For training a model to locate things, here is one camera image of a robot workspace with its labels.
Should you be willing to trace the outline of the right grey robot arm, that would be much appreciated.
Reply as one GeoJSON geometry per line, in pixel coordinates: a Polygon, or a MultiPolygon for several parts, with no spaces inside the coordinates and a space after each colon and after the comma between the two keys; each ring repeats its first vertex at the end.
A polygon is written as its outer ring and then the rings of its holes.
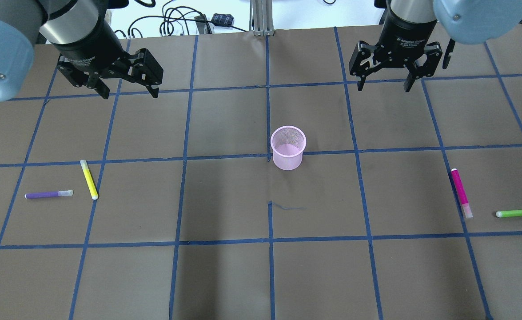
{"type": "Polygon", "coordinates": [[[375,45],[360,41],[349,62],[362,91],[369,75],[407,69],[404,90],[446,69],[456,43],[477,45],[522,24],[522,0],[376,0],[385,20],[375,45]]]}

